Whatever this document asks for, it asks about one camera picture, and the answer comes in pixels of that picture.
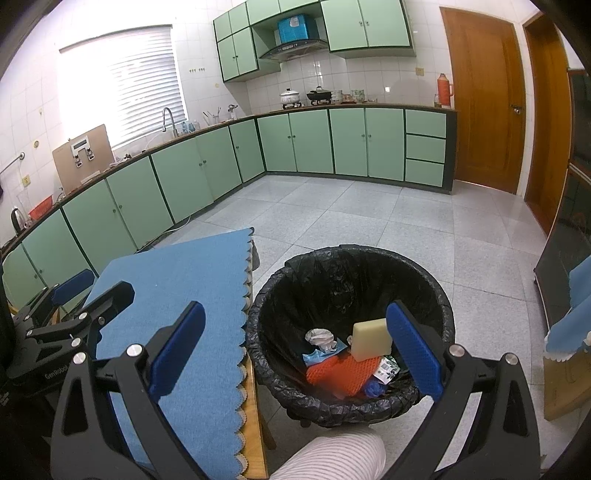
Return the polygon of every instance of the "red thermos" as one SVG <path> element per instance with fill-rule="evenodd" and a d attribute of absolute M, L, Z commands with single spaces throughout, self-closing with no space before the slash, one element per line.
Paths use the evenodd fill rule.
<path fill-rule="evenodd" d="M 445 73 L 442 73 L 437 79 L 437 94 L 441 106 L 452 106 L 453 85 L 450 85 Z"/>

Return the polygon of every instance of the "trash can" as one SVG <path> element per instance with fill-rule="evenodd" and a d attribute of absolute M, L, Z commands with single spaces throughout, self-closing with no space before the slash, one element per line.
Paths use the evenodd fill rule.
<path fill-rule="evenodd" d="M 291 418 L 323 427 L 377 423 L 397 417 L 422 395 L 395 346 L 402 370 L 378 398 L 339 400 L 306 381 L 302 353 L 314 347 L 304 338 L 312 328 L 329 329 L 346 341 L 353 324 L 384 318 L 402 300 L 419 323 L 453 342 L 453 313 L 441 285 L 423 267 L 395 252 L 341 245 L 298 255 L 265 283 L 249 311 L 246 348 L 259 383 Z"/>

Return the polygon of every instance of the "pot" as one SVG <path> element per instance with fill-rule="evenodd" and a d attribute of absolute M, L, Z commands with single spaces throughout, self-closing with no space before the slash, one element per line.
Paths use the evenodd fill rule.
<path fill-rule="evenodd" d="M 318 100 L 330 100 L 330 90 L 324 90 L 322 87 L 316 87 L 316 90 L 311 90 L 310 93 L 306 93 L 306 96 L 313 102 Z"/>
<path fill-rule="evenodd" d="M 300 101 L 300 94 L 295 90 L 287 89 L 285 92 L 279 95 L 279 99 L 283 105 L 298 103 Z"/>

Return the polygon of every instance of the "tiled floor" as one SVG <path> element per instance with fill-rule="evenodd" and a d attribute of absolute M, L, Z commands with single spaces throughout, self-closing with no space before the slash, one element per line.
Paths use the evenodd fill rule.
<path fill-rule="evenodd" d="M 545 235 L 529 208 L 514 195 L 455 182 L 445 195 L 349 180 L 266 176 L 236 192 L 158 245 L 253 226 L 261 266 L 254 295 L 285 260 L 339 244 L 397 251 L 421 264 L 441 283 L 453 305 L 456 339 L 470 353 L 500 358 L 515 352 L 523 365 L 538 416 L 542 455 L 557 458 L 574 435 L 578 410 L 554 422 L 543 419 L 543 312 L 532 269 Z M 278 448 L 268 452 L 274 471 L 323 431 L 302 429 L 264 387 L 262 412 Z M 476 412 L 471 398 L 443 463 L 459 453 Z M 372 426 L 392 464 L 427 414 L 431 401 L 399 418 Z"/>

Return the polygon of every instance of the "cabinet door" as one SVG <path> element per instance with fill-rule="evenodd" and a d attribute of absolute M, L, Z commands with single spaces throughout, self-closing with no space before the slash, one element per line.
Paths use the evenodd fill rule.
<path fill-rule="evenodd" d="M 251 25 L 280 13 L 278 0 L 246 0 Z"/>
<path fill-rule="evenodd" d="M 220 41 L 226 37 L 232 35 L 232 29 L 230 27 L 230 15 L 228 12 L 220 15 L 213 21 L 213 26 L 216 31 L 216 40 Z"/>
<path fill-rule="evenodd" d="M 196 138 L 153 153 L 152 160 L 175 223 L 213 202 Z"/>
<path fill-rule="evenodd" d="M 409 47 L 400 0 L 359 0 L 370 47 Z"/>
<path fill-rule="evenodd" d="M 64 213 L 99 275 L 111 260 L 137 250 L 105 181 L 66 203 Z"/>
<path fill-rule="evenodd" d="M 43 220 L 22 241 L 27 255 L 48 286 L 62 283 L 90 268 L 61 210 Z"/>
<path fill-rule="evenodd" d="M 228 14 L 230 15 L 230 27 L 232 28 L 232 33 L 239 32 L 248 26 L 246 4 L 240 4 L 232 8 Z"/>
<path fill-rule="evenodd" d="M 327 110 L 290 113 L 297 171 L 334 173 Z"/>
<path fill-rule="evenodd" d="M 106 181 L 138 248 L 173 225 L 148 157 L 113 173 Z"/>
<path fill-rule="evenodd" d="M 214 200 L 242 183 L 227 127 L 199 135 L 197 147 Z"/>
<path fill-rule="evenodd" d="M 394 108 L 366 108 L 370 177 L 404 180 L 404 116 Z"/>
<path fill-rule="evenodd" d="M 236 61 L 236 52 L 234 51 L 234 39 L 228 37 L 217 42 L 217 52 L 220 55 L 220 67 L 222 68 L 223 79 L 229 80 L 237 77 L 238 62 Z"/>
<path fill-rule="evenodd" d="M 342 175 L 368 175 L 365 115 L 362 108 L 330 110 L 335 172 Z"/>
<path fill-rule="evenodd" d="M 331 51 L 368 46 L 357 0 L 324 0 L 320 4 Z"/>
<path fill-rule="evenodd" d="M 257 122 L 267 171 L 296 171 L 296 157 L 287 114 L 265 116 Z"/>
<path fill-rule="evenodd" d="M 265 167 L 262 162 L 255 121 L 248 120 L 230 125 L 230 133 L 232 133 L 234 152 L 236 152 L 242 181 L 248 181 L 259 173 L 263 173 Z"/>
<path fill-rule="evenodd" d="M 4 289 L 8 301 L 21 309 L 39 293 L 45 285 L 28 259 L 22 244 L 10 252 L 2 262 Z"/>
<path fill-rule="evenodd" d="M 252 43 L 251 29 L 245 28 L 232 35 L 234 39 L 234 51 L 238 62 L 238 73 L 252 72 L 258 68 L 256 63 L 255 47 Z"/>

